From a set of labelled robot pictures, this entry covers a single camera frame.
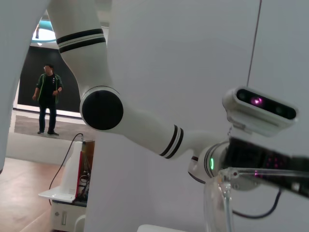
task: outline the man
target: man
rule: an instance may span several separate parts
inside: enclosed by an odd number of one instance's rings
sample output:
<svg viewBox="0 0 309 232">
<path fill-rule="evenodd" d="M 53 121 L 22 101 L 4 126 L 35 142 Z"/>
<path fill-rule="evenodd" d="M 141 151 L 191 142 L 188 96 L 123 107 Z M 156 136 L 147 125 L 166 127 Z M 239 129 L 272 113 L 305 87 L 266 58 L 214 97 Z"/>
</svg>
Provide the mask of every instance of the man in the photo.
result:
<svg viewBox="0 0 309 232">
<path fill-rule="evenodd" d="M 40 130 L 38 134 L 44 133 L 46 109 L 49 108 L 50 118 L 47 134 L 59 136 L 54 129 L 56 125 L 56 104 L 58 102 L 58 95 L 62 91 L 62 82 L 60 76 L 54 74 L 54 66 L 52 64 L 46 64 L 44 70 L 45 73 L 40 76 L 32 97 L 33 100 L 38 99 L 40 105 Z"/>
</svg>

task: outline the dark pants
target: dark pants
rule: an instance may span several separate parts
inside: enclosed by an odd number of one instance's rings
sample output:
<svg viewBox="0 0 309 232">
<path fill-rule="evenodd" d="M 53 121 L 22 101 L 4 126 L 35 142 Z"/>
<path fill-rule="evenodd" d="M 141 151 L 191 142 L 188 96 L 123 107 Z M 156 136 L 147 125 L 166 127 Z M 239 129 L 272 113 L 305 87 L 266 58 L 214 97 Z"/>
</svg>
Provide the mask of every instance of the dark pants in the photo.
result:
<svg viewBox="0 0 309 232">
<path fill-rule="evenodd" d="M 46 109 L 49 109 L 50 116 L 49 116 L 49 128 L 48 132 L 53 132 L 56 125 L 56 104 L 42 104 L 40 105 L 40 131 L 44 132 L 45 130 L 45 115 L 46 115 Z"/>
</svg>

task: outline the sneaker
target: sneaker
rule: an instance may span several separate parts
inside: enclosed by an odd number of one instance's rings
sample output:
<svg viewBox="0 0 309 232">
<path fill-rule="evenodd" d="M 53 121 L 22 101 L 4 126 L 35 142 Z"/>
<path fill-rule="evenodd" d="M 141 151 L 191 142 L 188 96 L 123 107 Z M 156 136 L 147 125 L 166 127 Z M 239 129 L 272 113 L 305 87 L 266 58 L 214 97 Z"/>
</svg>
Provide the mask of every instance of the sneaker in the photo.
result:
<svg viewBox="0 0 309 232">
<path fill-rule="evenodd" d="M 52 131 L 52 132 L 48 132 L 47 133 L 50 136 L 59 136 L 59 134 L 57 134 L 56 132 Z"/>
</svg>

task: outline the ceiling light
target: ceiling light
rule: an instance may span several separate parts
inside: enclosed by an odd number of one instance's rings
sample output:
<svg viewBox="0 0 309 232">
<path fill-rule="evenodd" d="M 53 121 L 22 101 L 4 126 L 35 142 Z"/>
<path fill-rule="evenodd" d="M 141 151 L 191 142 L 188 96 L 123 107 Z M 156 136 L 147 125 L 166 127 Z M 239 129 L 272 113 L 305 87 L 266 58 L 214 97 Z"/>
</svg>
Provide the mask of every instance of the ceiling light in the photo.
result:
<svg viewBox="0 0 309 232">
<path fill-rule="evenodd" d="M 32 36 L 33 41 L 51 41 L 56 39 L 55 33 L 53 31 L 42 28 L 39 29 L 39 37 L 38 38 L 36 37 L 37 32 L 35 31 Z"/>
</svg>

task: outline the white robotic arm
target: white robotic arm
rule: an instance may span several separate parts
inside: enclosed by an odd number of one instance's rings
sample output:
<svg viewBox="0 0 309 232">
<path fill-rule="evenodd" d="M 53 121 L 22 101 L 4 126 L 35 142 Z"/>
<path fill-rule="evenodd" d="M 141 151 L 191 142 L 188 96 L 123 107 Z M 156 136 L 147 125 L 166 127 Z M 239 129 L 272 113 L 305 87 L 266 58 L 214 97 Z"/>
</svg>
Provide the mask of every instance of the white robotic arm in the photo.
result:
<svg viewBox="0 0 309 232">
<path fill-rule="evenodd" d="M 73 72 L 81 96 L 80 112 L 90 127 L 124 135 L 163 156 L 176 158 L 188 149 L 196 156 L 219 140 L 205 131 L 184 131 L 131 107 L 113 88 L 107 46 L 92 0 L 53 0 L 50 17 L 62 58 Z"/>
</svg>

